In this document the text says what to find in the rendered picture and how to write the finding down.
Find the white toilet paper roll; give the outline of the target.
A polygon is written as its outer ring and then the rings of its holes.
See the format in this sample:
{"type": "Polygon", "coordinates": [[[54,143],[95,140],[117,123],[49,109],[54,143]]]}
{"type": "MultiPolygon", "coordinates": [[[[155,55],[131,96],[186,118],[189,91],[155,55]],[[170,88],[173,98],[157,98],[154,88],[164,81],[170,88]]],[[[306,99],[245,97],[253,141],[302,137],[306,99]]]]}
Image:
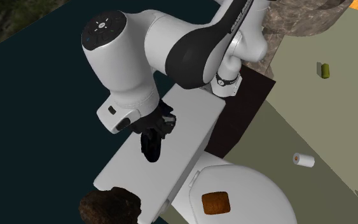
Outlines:
{"type": "Polygon", "coordinates": [[[313,156],[310,155],[295,153],[293,155],[293,163],[295,165],[300,165],[303,167],[313,167],[315,164],[315,159],[313,156]]]}

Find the dark robot stand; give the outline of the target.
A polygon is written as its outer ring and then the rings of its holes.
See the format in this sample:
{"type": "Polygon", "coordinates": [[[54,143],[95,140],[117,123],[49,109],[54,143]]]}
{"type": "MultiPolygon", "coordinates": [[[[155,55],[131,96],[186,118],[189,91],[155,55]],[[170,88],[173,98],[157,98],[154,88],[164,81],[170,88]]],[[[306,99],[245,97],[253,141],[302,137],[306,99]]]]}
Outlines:
{"type": "Polygon", "coordinates": [[[224,99],[226,105],[205,148],[219,158],[224,158],[240,141],[275,84],[274,80],[247,66],[242,66],[240,74],[242,82],[238,92],[224,99]]]}

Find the dark brown rough lump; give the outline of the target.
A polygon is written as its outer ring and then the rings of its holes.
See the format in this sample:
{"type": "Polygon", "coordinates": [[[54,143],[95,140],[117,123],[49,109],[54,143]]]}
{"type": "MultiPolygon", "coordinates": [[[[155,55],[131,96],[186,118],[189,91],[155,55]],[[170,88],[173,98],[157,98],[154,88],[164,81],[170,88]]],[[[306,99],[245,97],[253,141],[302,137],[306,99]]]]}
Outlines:
{"type": "Polygon", "coordinates": [[[93,190],[79,203],[79,215],[85,224],[138,224],[141,199],[121,187],[93,190]]]}

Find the mottled brown stone basin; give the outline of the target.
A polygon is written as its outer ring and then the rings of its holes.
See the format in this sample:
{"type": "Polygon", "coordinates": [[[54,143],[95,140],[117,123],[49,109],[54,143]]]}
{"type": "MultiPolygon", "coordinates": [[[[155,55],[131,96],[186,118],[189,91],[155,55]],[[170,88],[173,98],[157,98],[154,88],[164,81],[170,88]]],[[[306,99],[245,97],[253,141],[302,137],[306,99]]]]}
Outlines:
{"type": "Polygon", "coordinates": [[[285,36],[307,37],[327,31],[344,14],[354,0],[274,0],[262,23],[268,50],[259,62],[243,65],[273,78],[270,66],[285,36]]]}

